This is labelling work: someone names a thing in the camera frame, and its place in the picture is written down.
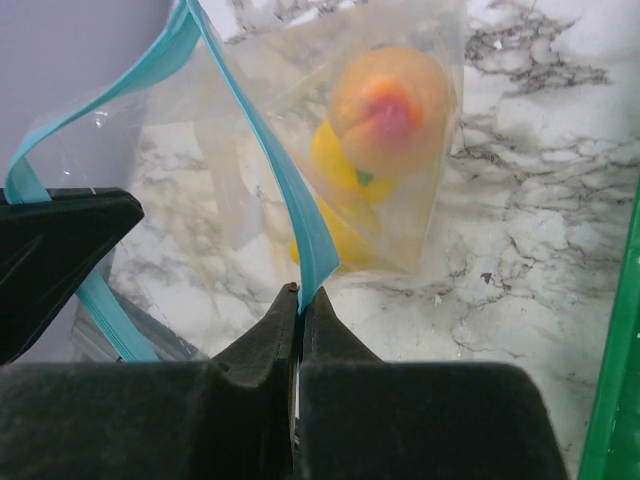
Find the green plastic tray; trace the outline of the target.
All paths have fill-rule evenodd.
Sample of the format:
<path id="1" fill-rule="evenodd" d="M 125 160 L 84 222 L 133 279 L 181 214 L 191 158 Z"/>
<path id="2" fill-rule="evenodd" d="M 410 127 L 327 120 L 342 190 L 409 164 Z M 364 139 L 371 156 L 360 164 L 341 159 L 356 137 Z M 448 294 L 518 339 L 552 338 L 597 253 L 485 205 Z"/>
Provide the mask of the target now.
<path id="1" fill-rule="evenodd" d="M 635 198 L 579 480 L 639 480 L 639 199 Z"/>

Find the yellow lemon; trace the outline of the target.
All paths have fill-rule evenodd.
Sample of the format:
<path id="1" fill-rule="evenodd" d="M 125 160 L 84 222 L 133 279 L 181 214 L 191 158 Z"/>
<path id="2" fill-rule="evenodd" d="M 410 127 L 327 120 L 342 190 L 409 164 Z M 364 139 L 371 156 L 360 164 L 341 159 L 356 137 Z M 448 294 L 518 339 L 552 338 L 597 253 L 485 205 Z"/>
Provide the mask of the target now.
<path id="1" fill-rule="evenodd" d="M 372 175 L 354 167 L 342 152 L 341 144 L 325 119 L 316 129 L 310 146 L 312 164 L 340 191 L 362 196 L 370 203 L 388 197 L 398 186 L 397 178 Z"/>

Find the yellow peach with leaf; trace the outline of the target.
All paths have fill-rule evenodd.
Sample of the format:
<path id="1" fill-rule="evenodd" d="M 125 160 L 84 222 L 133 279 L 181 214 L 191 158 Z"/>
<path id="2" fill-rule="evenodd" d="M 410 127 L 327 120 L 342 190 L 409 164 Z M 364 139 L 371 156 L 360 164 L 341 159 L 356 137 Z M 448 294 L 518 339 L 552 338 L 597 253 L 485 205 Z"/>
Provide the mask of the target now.
<path id="1" fill-rule="evenodd" d="M 355 168 L 404 177 L 440 158 L 451 110 L 449 80 L 433 55 L 384 47 L 348 62 L 332 90 L 329 123 Z"/>

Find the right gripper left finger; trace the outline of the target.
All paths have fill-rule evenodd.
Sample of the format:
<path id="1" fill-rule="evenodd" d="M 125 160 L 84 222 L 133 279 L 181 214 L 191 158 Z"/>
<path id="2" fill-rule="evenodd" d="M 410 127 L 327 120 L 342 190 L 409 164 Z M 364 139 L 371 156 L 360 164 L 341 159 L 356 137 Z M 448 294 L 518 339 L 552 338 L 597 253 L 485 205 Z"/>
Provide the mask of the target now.
<path id="1" fill-rule="evenodd" d="M 1 371 L 5 479 L 284 479 L 294 465 L 297 286 L 200 361 Z"/>

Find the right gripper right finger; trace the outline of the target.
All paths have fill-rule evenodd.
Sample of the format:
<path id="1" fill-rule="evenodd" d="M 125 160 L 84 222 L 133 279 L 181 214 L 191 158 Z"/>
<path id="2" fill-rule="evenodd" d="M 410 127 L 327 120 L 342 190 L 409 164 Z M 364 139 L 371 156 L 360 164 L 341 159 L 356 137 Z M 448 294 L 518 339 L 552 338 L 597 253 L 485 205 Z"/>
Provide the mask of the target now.
<path id="1" fill-rule="evenodd" d="M 304 314 L 304 479 L 564 479 L 542 396 L 500 362 L 385 362 L 325 290 Z"/>

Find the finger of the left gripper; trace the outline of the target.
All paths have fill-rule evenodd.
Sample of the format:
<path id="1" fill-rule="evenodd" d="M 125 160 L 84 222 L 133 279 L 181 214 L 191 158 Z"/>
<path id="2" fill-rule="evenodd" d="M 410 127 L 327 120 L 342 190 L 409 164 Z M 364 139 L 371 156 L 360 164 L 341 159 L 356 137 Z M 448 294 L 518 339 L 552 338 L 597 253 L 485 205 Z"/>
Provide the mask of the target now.
<path id="1" fill-rule="evenodd" d="M 1 200 L 1 363 L 42 336 L 98 263 L 144 217 L 119 188 L 62 188 L 50 201 Z"/>

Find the clear zip bag teal zipper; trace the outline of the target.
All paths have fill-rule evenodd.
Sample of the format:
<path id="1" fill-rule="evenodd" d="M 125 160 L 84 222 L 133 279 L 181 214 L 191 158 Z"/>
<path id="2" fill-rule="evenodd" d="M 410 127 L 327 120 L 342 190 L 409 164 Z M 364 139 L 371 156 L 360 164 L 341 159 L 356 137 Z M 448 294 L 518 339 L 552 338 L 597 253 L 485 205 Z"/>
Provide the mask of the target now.
<path id="1" fill-rule="evenodd" d="M 202 1 L 181 1 L 151 47 L 118 80 L 38 118 L 14 154 L 8 202 L 50 201 L 49 189 L 119 188 L 144 219 L 111 249 L 109 272 L 75 291 L 126 361 L 162 349 L 138 312 L 214 354 L 261 317 L 284 283 L 306 306 L 328 280 L 396 280 L 426 266 L 427 233 L 459 122 L 462 1 L 345 1 L 328 12 L 241 39 L 226 37 Z M 450 85 L 440 158 L 399 180 L 383 201 L 340 191 L 312 164 L 348 62 L 384 47 L 433 55 Z M 337 271 L 337 250 L 316 205 L 323 199 L 376 246 L 395 236 L 422 245 L 414 271 Z"/>

